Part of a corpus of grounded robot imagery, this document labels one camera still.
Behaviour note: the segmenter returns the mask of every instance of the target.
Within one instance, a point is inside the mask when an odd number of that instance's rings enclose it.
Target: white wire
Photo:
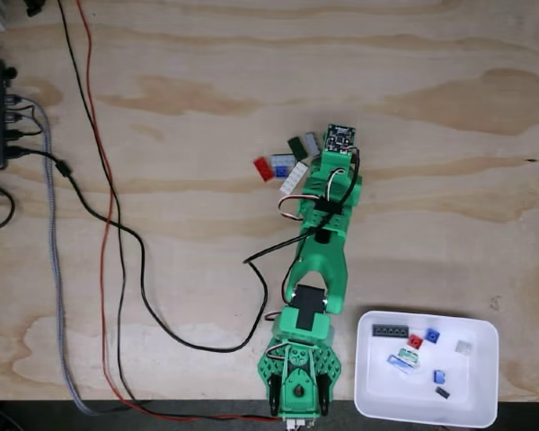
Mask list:
[[[315,196],[315,195],[287,195],[287,196],[284,196],[283,198],[281,198],[278,202],[278,211],[280,214],[282,214],[285,218],[290,218],[292,220],[296,220],[296,221],[301,221],[303,220],[304,218],[303,217],[300,217],[299,215],[293,215],[293,214],[290,214],[290,213],[286,213],[284,211],[281,210],[281,205],[286,201],[286,200],[289,200],[289,199],[311,199],[311,200],[317,200],[319,199],[319,196]]]
[[[284,346],[287,346],[287,343],[279,343],[279,344],[276,344],[270,348],[268,348],[266,351],[265,351],[265,355],[269,358],[269,359],[277,359],[278,361],[283,361],[285,360],[285,358],[283,356],[277,356],[277,355],[272,355],[270,352],[273,352],[274,350],[280,348],[280,347],[284,347]]]
[[[327,180],[327,189],[325,190],[325,200],[330,200],[330,189],[331,189],[331,184],[333,183],[333,179],[338,173],[343,173],[343,172],[345,172],[345,169],[343,168],[337,168],[330,172],[330,178]]]

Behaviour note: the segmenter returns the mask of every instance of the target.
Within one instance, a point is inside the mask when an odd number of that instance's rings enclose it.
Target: green robotic arm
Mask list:
[[[319,198],[302,200],[298,214],[303,217],[300,233],[318,229],[297,245],[284,292],[287,305],[274,321],[273,338],[258,364],[271,414],[285,419],[287,429],[327,415],[341,372],[327,313],[341,312],[348,281],[343,246],[361,193],[361,177],[351,168],[352,158],[358,161],[354,137],[354,128],[329,125],[322,156],[312,163],[302,193]],[[325,290],[299,283],[312,271],[322,276]]]

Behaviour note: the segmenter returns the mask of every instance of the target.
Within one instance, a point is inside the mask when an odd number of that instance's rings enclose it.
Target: wood grain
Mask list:
[[[66,9],[84,66],[85,36]],[[33,19],[12,7],[0,57],[13,92],[43,103],[55,151],[100,210],[108,188],[77,94],[55,2]],[[90,0],[93,93],[124,220],[145,238],[148,295],[183,337],[238,343],[261,300],[241,260],[294,235],[278,184],[252,167],[329,122],[358,128],[364,193],[335,316],[353,393],[359,316],[373,309],[491,321],[501,340],[500,398],[539,400],[539,0]],[[29,145],[39,145],[38,138]],[[0,231],[0,400],[64,399],[41,162],[0,172],[19,204]],[[81,393],[111,399],[100,364],[98,248],[103,225],[57,179],[68,355]],[[0,215],[4,203],[0,199]],[[232,355],[188,350],[141,304],[139,252],[126,239],[124,366],[140,398],[261,399],[262,324]],[[108,256],[110,359],[120,271]],[[260,261],[278,309],[292,259]],[[112,373],[117,376],[116,366]]]

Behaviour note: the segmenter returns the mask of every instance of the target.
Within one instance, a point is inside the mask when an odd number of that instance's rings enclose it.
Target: white tray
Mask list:
[[[373,337],[374,324],[407,325],[421,338],[431,328],[440,336],[437,344],[423,340],[420,366],[406,374],[387,358],[407,339]],[[455,352],[459,340],[473,345],[469,356]],[[434,370],[446,373],[444,384],[433,383]],[[367,312],[359,320],[354,401],[364,416],[485,428],[497,417],[498,387],[499,334],[488,321],[407,312]]]

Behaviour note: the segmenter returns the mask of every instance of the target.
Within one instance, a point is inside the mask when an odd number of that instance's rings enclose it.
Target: dark green lego brick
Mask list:
[[[304,144],[302,144],[302,140],[299,137],[292,137],[287,141],[287,144],[289,145],[289,148],[291,148],[291,152],[298,161],[304,160],[307,157],[307,151],[305,150]]]

